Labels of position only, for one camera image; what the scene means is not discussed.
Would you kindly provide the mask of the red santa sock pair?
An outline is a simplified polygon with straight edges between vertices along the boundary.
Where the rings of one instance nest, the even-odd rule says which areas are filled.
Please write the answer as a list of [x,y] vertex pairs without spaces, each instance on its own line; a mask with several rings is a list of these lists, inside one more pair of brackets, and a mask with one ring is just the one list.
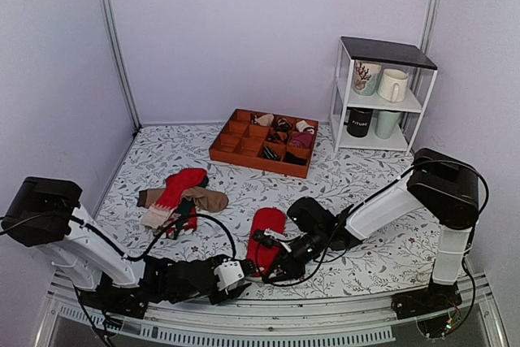
[[280,249],[269,233],[284,234],[285,220],[285,214],[276,208],[262,208],[253,217],[246,257],[262,274],[266,274]]

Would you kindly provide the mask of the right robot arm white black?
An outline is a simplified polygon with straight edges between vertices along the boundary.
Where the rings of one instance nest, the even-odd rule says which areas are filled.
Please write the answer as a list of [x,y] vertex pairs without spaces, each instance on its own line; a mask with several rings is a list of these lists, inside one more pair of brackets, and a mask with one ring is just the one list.
[[391,183],[338,215],[314,198],[302,197],[288,209],[288,217],[303,236],[288,244],[261,274],[278,287],[301,284],[306,264],[322,261],[326,249],[351,249],[396,219],[419,209],[428,210],[440,225],[431,285],[420,294],[420,304],[437,311],[450,300],[466,247],[488,197],[483,176],[470,164],[422,148],[414,161]]

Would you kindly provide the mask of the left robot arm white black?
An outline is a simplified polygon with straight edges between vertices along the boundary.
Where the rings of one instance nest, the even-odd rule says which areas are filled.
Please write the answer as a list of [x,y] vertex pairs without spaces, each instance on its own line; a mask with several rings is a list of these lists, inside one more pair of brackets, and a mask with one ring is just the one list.
[[36,247],[104,310],[130,297],[140,303],[177,303],[207,296],[212,304],[247,288],[254,262],[234,254],[191,262],[133,253],[108,237],[80,204],[81,188],[70,180],[28,176],[19,187],[1,233]]

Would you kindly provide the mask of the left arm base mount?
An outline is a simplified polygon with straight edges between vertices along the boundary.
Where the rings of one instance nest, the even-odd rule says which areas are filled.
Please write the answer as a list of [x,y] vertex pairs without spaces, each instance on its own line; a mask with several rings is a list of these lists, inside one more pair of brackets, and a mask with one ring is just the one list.
[[143,319],[149,305],[138,288],[115,286],[105,274],[102,274],[99,285],[93,291],[81,288],[79,291],[80,303],[84,306],[135,319]]

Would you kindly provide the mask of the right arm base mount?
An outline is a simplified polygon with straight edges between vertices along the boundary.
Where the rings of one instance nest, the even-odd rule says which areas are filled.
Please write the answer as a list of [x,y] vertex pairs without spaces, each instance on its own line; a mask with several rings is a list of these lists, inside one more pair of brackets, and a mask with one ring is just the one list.
[[462,303],[458,283],[436,284],[433,281],[425,288],[397,293],[392,296],[391,307],[398,319],[408,319],[440,310],[452,309]]

